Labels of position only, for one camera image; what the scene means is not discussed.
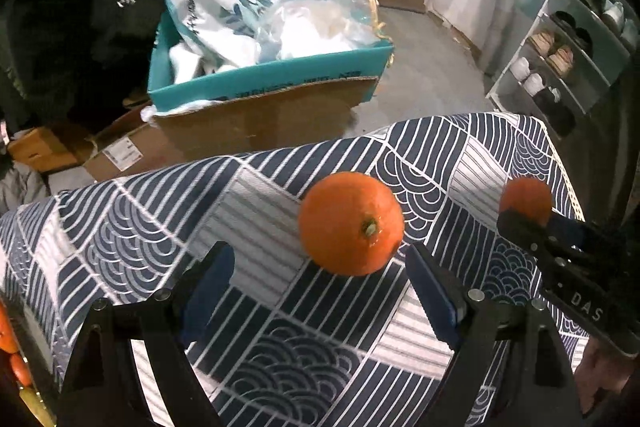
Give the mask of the right hand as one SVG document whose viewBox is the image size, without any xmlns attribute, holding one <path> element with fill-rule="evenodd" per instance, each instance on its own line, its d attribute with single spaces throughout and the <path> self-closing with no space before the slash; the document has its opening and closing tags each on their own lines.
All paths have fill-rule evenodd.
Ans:
<svg viewBox="0 0 640 427">
<path fill-rule="evenodd" d="M 587 414 L 593 408 L 600 390 L 620 393 L 632 373 L 634 359 L 590 337 L 574 373 L 582 413 Z"/>
</svg>

